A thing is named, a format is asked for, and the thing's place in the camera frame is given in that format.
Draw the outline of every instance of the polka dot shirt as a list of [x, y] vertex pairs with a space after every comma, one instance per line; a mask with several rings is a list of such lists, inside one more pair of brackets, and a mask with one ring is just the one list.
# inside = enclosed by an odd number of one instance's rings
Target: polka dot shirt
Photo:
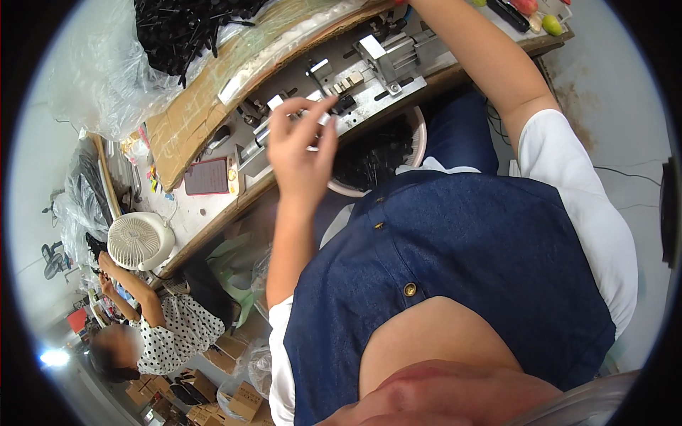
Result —
[[144, 317], [130, 321], [145, 340], [145, 351], [137, 362], [142, 374], [170, 374], [194, 355], [206, 352], [225, 333], [222, 321], [188, 294], [167, 297], [161, 308], [166, 328], [151, 328]]

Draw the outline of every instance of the white desk fan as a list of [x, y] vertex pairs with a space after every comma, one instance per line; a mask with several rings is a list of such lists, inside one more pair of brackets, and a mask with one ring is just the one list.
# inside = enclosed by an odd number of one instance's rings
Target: white desk fan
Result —
[[159, 266], [171, 254], [175, 234], [169, 221], [157, 213], [126, 213], [111, 224], [106, 246], [111, 258], [119, 266], [134, 271], [149, 271]]

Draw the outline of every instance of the blue denim vest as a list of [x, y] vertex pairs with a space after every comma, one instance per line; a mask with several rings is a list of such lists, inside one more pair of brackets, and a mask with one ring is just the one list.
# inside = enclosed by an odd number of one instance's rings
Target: blue denim vest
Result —
[[[404, 293], [408, 283], [413, 296]], [[372, 332], [434, 296], [478, 313], [526, 373], [562, 391], [591, 380], [614, 342], [556, 188], [477, 173], [404, 173], [362, 198], [301, 273], [284, 336], [295, 424], [356, 402]]]

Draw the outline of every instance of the white shirt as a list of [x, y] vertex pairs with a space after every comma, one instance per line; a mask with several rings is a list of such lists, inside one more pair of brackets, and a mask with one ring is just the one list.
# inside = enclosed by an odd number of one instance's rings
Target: white shirt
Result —
[[151, 328], [144, 317], [130, 321], [130, 326], [145, 340], [145, 352], [137, 362], [142, 374], [170, 374], [194, 355], [206, 352], [225, 333], [221, 319], [211, 315], [189, 294], [166, 297], [161, 309], [166, 318], [165, 328]]
[[[559, 111], [543, 110], [533, 115], [521, 132], [518, 163], [522, 177], [556, 187], [568, 217], [578, 235], [582, 250], [597, 284], [617, 339], [627, 327], [637, 300], [637, 258], [630, 229], [621, 214], [608, 200], [602, 182], [594, 171], [587, 152]], [[397, 173], [417, 169], [439, 170], [445, 173], [480, 172], [471, 167], [446, 170], [429, 157], [422, 167], [401, 166]], [[323, 241], [337, 233], [350, 216], [345, 208], [337, 217], [341, 227], [328, 230]], [[291, 314], [293, 296], [270, 309], [272, 326], [272, 385], [270, 410], [275, 424], [292, 425], [295, 392], [291, 363], [284, 348], [284, 334]]]

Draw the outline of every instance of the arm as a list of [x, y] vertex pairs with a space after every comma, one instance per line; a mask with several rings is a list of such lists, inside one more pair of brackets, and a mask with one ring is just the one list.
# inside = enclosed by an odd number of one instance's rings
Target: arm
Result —
[[517, 154], [526, 122], [538, 111], [559, 110], [533, 61], [502, 30], [463, 0], [409, 2], [495, 105]]
[[[336, 120], [332, 118], [324, 127], [318, 152], [307, 151], [306, 147], [314, 144], [320, 127], [317, 121], [336, 100], [336, 96], [320, 102], [296, 97], [277, 107], [270, 117], [267, 157], [280, 187], [280, 203], [265, 290], [268, 307], [294, 293], [303, 268], [315, 253], [312, 220], [331, 178]], [[300, 122], [292, 123], [288, 114], [301, 109], [310, 112]]]
[[111, 299], [114, 305], [121, 310], [126, 320], [140, 320], [140, 314], [138, 314], [135, 309], [132, 309], [132, 306], [130, 306], [130, 304], [116, 292], [114, 285], [111, 282], [111, 278], [106, 276], [104, 273], [100, 273], [100, 285], [102, 287], [102, 294]]
[[107, 252], [100, 253], [98, 262], [103, 272], [115, 278], [142, 305], [142, 315], [149, 323], [149, 326], [152, 328], [166, 326], [166, 318], [161, 309], [159, 296], [156, 295], [156, 292], [147, 283], [115, 264]]

